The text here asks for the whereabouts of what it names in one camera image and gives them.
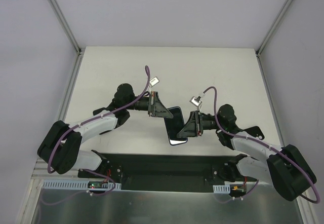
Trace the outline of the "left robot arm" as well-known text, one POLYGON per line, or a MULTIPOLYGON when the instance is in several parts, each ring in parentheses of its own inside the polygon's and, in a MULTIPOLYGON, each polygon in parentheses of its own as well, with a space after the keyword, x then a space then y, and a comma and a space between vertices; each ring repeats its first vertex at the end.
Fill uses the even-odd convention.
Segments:
POLYGON ((150 117, 171 119, 173 114, 161 103, 156 91, 144 90, 134 94, 130 84, 121 84, 107 107, 93 111, 93 116, 80 123, 56 121, 37 155, 48 165, 48 173, 64 174, 72 168, 89 169, 96 178, 103 177, 107 166, 96 151, 83 152, 81 144, 87 140, 121 127, 129 118, 130 110, 145 111, 150 117))

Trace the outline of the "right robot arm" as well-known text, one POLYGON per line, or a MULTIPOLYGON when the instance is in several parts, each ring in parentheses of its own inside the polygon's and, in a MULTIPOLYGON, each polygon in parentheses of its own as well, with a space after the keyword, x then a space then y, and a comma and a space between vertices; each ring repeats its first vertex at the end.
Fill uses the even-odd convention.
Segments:
POLYGON ((215 130, 221 144, 241 152, 223 170, 225 179, 238 181, 244 176, 266 182, 286 200, 292 201, 309 188, 315 188, 316 176, 294 145, 271 146, 247 130, 239 128, 231 105, 221 106, 216 115, 192 111, 178 137, 198 137, 215 130))

